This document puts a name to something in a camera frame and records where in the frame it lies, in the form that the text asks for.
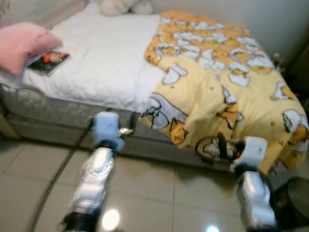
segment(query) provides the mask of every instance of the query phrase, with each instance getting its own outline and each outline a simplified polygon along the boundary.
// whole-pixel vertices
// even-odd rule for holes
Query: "tile floor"
[[[1,232],[26,232],[40,194],[68,151],[55,145],[0,140]],[[69,162],[46,203],[37,232],[61,231],[60,222],[87,156],[87,151],[78,150]],[[115,162],[106,209],[118,210],[120,231],[244,232],[233,194],[235,181],[225,174],[120,156]],[[279,185],[295,174],[272,182]],[[309,177],[308,160],[298,174]],[[218,230],[207,230],[210,226]]]

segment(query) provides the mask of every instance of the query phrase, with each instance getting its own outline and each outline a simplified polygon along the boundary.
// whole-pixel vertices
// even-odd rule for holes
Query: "black cable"
[[[35,229],[37,227],[40,215],[41,215],[42,210],[43,210],[43,208],[44,208],[44,206],[45,206],[45,204],[47,202],[49,194],[51,193],[55,183],[59,179],[59,177],[62,174],[63,170],[65,169],[65,167],[67,166],[68,162],[72,158],[73,154],[76,152],[76,150],[79,147],[79,145],[82,143],[84,138],[87,136],[88,132],[91,130],[92,125],[93,125],[93,120],[91,119],[88,122],[88,125],[87,125],[86,129],[83,131],[82,135],[77,140],[75,146],[71,149],[71,151],[69,152],[67,157],[62,161],[62,163],[59,166],[58,170],[54,173],[53,177],[50,179],[50,183],[49,183],[49,185],[46,186],[43,194],[41,195],[41,198],[39,200],[37,208],[34,211],[34,214],[33,214],[32,220],[31,220],[31,224],[30,224],[30,228],[28,230],[29,232],[35,232]]]

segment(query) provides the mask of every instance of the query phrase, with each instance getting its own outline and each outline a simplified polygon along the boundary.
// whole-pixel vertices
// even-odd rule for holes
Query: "white bedsheet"
[[[105,17],[91,2],[52,29],[70,60],[49,77],[31,70],[22,78],[1,72],[0,83],[13,91],[27,87],[52,98],[140,111],[164,75],[144,59],[158,21],[158,15]]]

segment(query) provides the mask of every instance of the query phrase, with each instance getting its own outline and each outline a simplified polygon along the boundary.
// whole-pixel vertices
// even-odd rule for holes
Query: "stuffed toy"
[[[139,15],[150,15],[154,8],[148,0],[103,0],[101,12],[107,16],[117,16],[132,11]]]

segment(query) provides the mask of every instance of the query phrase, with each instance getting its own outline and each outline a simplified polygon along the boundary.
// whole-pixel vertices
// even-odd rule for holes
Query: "pink pillow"
[[[19,76],[29,58],[60,46],[62,41],[32,23],[0,29],[0,69]]]

